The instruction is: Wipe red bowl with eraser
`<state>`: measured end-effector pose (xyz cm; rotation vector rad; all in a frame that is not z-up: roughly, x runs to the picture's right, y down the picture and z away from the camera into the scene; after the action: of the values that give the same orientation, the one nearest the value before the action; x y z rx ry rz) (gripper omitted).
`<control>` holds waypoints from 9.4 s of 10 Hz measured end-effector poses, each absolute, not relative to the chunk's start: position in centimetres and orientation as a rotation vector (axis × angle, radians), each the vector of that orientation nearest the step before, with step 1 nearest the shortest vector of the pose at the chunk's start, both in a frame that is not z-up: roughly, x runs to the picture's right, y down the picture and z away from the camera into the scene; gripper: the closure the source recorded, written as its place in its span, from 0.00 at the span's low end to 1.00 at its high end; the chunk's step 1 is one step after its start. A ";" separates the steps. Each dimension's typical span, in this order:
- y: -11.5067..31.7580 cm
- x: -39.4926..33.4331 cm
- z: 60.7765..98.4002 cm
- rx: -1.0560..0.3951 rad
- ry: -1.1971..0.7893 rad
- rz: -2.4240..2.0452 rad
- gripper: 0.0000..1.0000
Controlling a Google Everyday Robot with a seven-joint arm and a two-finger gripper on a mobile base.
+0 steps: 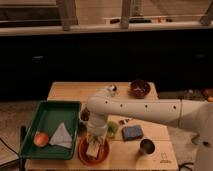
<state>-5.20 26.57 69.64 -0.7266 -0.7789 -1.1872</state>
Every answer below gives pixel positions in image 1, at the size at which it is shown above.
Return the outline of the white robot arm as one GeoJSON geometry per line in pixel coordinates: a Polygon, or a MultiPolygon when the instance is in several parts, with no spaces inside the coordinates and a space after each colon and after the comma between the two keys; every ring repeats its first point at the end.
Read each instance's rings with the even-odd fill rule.
{"type": "Polygon", "coordinates": [[[144,120],[196,132],[200,142],[194,171],[213,171],[213,102],[180,99],[122,99],[104,93],[87,100],[91,112],[87,130],[103,136],[110,114],[144,120]]]}

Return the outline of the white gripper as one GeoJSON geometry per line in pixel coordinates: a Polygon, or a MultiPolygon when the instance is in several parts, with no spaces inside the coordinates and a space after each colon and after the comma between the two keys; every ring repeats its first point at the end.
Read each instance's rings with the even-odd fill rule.
{"type": "Polygon", "coordinates": [[[103,144],[106,139],[108,126],[106,123],[97,125],[95,123],[89,122],[87,124],[87,140],[89,142],[95,140],[100,144],[103,144]]]}

